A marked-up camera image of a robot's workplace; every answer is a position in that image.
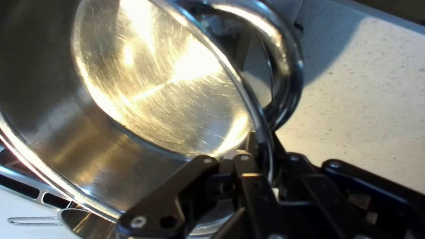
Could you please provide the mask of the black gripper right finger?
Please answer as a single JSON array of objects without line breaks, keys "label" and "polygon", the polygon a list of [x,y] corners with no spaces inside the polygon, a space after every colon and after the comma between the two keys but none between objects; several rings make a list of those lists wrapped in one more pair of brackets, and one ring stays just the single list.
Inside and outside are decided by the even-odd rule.
[{"label": "black gripper right finger", "polygon": [[252,156],[234,158],[242,205],[246,210],[247,231],[252,239],[284,239],[279,226],[278,202],[264,174]]}]

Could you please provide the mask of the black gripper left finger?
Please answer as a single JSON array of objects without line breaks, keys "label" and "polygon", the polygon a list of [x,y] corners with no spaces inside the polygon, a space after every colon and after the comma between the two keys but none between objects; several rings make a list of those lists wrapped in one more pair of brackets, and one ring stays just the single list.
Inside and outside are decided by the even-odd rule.
[{"label": "black gripper left finger", "polygon": [[191,230],[194,211],[203,213],[201,203],[197,203],[203,195],[199,186],[218,169],[218,160],[195,157],[120,217],[117,239],[185,238]]}]

